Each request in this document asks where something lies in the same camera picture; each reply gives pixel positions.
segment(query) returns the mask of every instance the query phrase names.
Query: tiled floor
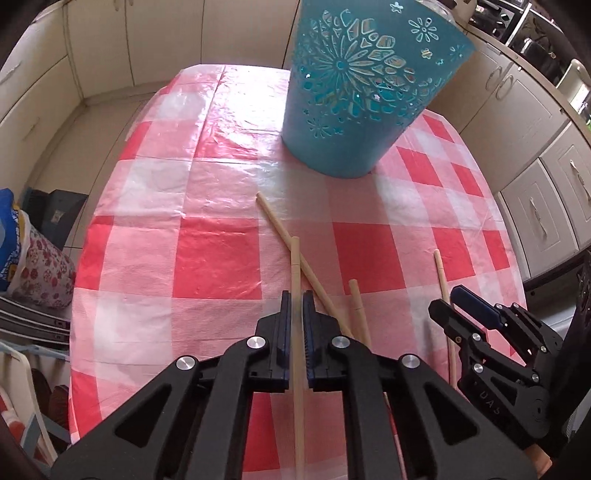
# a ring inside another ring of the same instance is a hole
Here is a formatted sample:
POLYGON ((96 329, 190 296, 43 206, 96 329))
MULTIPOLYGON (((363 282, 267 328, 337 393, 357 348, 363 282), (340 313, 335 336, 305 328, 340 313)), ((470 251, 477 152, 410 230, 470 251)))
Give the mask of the tiled floor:
POLYGON ((125 145, 126 134, 150 95, 105 102, 88 107, 51 153, 34 188, 86 193, 89 197, 78 216, 64 252, 78 263, 86 229, 100 194, 125 145))

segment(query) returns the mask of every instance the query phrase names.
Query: red and white checkered tablecloth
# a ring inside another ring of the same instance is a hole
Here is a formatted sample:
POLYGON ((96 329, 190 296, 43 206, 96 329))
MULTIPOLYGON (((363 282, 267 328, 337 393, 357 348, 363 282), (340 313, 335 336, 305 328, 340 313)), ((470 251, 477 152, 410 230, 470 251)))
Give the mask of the red and white checkered tablecloth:
MULTIPOLYGON (((278 311, 290 257, 255 204, 259 190, 349 315, 348 281, 358 279, 380 355, 415 352, 447 378, 445 336, 427 313, 440 297, 435 248, 451 286, 525 304, 499 210, 442 116, 425 111, 371 174, 334 179, 281 142, 288 80, 289 72, 262 67, 191 67, 136 121, 79 264, 74 440, 176 357, 220 355, 278 311)), ((292 423, 289 396, 255 396, 244 478, 290 476, 292 423)), ((346 476, 339 394, 307 397, 306 462, 307 478, 346 476)))

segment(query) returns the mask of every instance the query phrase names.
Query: wooden stick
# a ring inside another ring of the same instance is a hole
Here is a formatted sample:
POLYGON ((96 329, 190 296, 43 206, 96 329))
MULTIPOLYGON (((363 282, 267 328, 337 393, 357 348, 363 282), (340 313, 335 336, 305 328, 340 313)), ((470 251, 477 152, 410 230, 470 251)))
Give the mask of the wooden stick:
POLYGON ((361 292, 359 291, 359 284, 356 279, 351 278, 349 280, 349 288, 353 297, 353 310, 357 318, 357 329, 355 333, 357 333, 357 337, 361 343, 371 350, 371 335, 369 333, 367 317, 365 316, 365 307, 361 299, 361 292))
MULTIPOLYGON (((262 210, 267 214, 268 219, 273 224, 273 227, 275 227, 275 230, 277 230, 277 233, 279 234, 279 236, 281 237, 281 239, 283 240, 283 242, 285 243, 287 248, 289 250, 291 250, 291 236, 290 236, 289 232, 287 231, 287 229, 283 226, 283 223, 281 223, 281 220, 279 220, 279 217, 271 209, 271 205, 269 205, 269 202, 267 202, 267 199, 263 196, 263 194, 261 192, 258 192, 256 194, 256 200, 257 200, 258 204, 261 206, 262 210)), ((318 295, 318 298, 320 299, 320 301, 324 305, 324 308, 326 309, 328 314, 331 317, 336 318, 337 321, 339 322, 340 331, 343 333, 343 335, 353 338, 353 335, 351 333, 351 329, 343 321, 339 311, 335 307, 335 304, 333 303, 333 301, 330 299, 330 297, 326 293, 326 290, 324 289, 324 287, 320 284, 318 277, 316 277, 316 275, 312 271, 312 268, 310 267, 310 264, 306 261, 306 259, 304 258, 304 256, 302 254, 300 254, 300 264, 301 264, 301 269, 304 272, 304 275, 306 276, 306 278, 310 282, 310 285, 312 285, 312 289, 314 290, 314 292, 316 292, 316 295, 318 295)))
MULTIPOLYGON (((452 304, 449 297, 449 286, 443 269, 443 260, 438 248, 433 252, 435 256, 435 265, 437 266, 437 276, 439 278, 439 288, 441 289, 441 298, 443 301, 452 304)), ((449 383, 453 388, 457 385, 457 365, 456 365, 456 344, 452 339, 447 338, 447 360, 449 363, 449 383)))
POLYGON ((291 351, 290 381, 294 401, 295 480, 304 480, 306 449, 304 445, 304 389, 306 360, 304 329, 301 318, 300 239, 291 238, 291 351))

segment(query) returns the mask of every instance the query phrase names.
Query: kitchen cabinet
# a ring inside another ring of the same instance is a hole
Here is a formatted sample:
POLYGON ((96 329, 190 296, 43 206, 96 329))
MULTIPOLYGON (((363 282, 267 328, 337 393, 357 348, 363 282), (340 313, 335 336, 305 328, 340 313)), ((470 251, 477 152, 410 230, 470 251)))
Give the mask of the kitchen cabinet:
POLYGON ((591 243, 591 149, 573 123, 540 155, 581 248, 591 243))
POLYGON ((27 90, 0 123, 0 188, 21 194, 35 163, 80 103, 68 58, 27 90))
POLYGON ((85 98, 134 84, 124 1, 73 0, 65 7, 73 61, 85 98))
POLYGON ((136 85, 171 80, 180 70, 201 63, 203 0, 126 1, 136 85))
POLYGON ((499 211, 501 212, 501 216, 503 217, 503 222, 505 222, 505 226, 507 228, 507 235, 509 236, 509 241, 511 242, 511 246, 513 247, 513 252, 515 253, 517 266, 519 266, 521 281, 529 280, 531 277, 530 268, 527 265, 527 259, 525 258, 523 245, 521 244, 521 240, 519 239, 519 233, 517 232, 517 227, 515 226, 513 217, 509 212, 509 207, 507 206, 507 203, 505 202, 503 195, 501 195, 501 192, 495 193, 494 197, 496 204, 499 207, 499 211))
POLYGON ((502 190, 532 277, 579 251, 558 192, 539 159, 502 190))
POLYGON ((203 63, 280 69, 297 0, 206 0, 203 63))
POLYGON ((447 85, 429 103, 461 133, 478 113, 513 65, 509 57, 489 43, 468 34, 476 47, 447 85))
POLYGON ((41 76, 66 56, 63 14, 53 8, 25 30, 0 69, 0 121, 41 76))
POLYGON ((566 122, 554 98, 527 72, 513 68, 460 135, 496 193, 566 122))

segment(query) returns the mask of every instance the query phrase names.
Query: floral cutout pattern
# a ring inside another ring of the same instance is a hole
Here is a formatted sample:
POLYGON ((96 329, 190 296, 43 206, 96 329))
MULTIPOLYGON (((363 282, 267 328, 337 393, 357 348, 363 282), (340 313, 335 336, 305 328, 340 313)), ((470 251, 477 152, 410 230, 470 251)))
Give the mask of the floral cutout pattern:
POLYGON ((414 20, 408 21, 408 24, 412 27, 410 33, 417 34, 416 39, 419 43, 422 42, 423 39, 428 42, 430 42, 431 39, 439 40, 439 36, 435 33, 437 31, 437 27, 432 27, 431 23, 433 23, 432 18, 426 18, 423 20, 422 18, 418 17, 416 22, 414 20))
MULTIPOLYGON (((398 2, 391 7, 403 8, 398 2)), ((439 39, 430 18, 418 20, 427 33, 420 32, 421 39, 439 39)), ((393 116, 397 125, 408 125, 447 80, 418 79, 396 53, 396 39, 379 33, 373 18, 356 18, 349 9, 337 15, 325 10, 308 22, 292 74, 310 94, 303 113, 317 139, 343 135, 348 124, 361 124, 362 118, 380 122, 393 116)), ((431 59, 433 52, 425 48, 420 54, 431 59)))
POLYGON ((400 5, 398 2, 394 2, 393 4, 390 4, 390 8, 392 8, 392 12, 394 12, 396 14, 401 14, 402 10, 404 10, 404 7, 402 5, 400 5))

